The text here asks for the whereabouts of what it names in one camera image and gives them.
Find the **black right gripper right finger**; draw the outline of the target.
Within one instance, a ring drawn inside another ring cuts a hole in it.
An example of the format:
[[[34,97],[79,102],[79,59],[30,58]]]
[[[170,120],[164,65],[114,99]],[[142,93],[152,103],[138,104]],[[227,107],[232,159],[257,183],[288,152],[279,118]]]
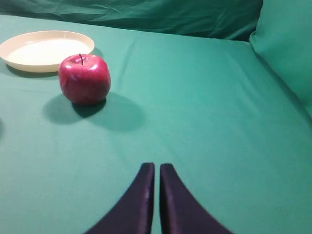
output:
[[[170,163],[160,166],[159,215],[163,234],[230,234],[193,197]]]

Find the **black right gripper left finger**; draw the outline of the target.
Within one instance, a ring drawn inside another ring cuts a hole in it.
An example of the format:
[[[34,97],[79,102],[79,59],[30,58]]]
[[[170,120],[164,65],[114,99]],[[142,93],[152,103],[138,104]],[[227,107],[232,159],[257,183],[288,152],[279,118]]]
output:
[[[124,195],[88,234],[149,234],[154,215],[155,165],[143,163]]]

